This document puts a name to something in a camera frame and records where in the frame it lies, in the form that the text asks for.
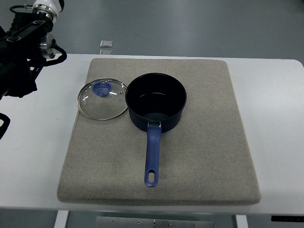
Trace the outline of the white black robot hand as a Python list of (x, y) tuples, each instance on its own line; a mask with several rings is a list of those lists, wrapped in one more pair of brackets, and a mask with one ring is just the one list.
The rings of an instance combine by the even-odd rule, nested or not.
[(64, 9), (64, 0), (36, 0), (32, 6), (34, 14), (44, 14), (56, 23), (59, 13)]

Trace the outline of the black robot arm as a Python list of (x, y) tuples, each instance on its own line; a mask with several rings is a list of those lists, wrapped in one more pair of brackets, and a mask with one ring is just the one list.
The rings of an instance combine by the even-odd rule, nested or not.
[(0, 95), (22, 98), (37, 90), (42, 68), (63, 62), (54, 59), (60, 50), (49, 37), (53, 21), (43, 13), (15, 12), (9, 31), (0, 31)]

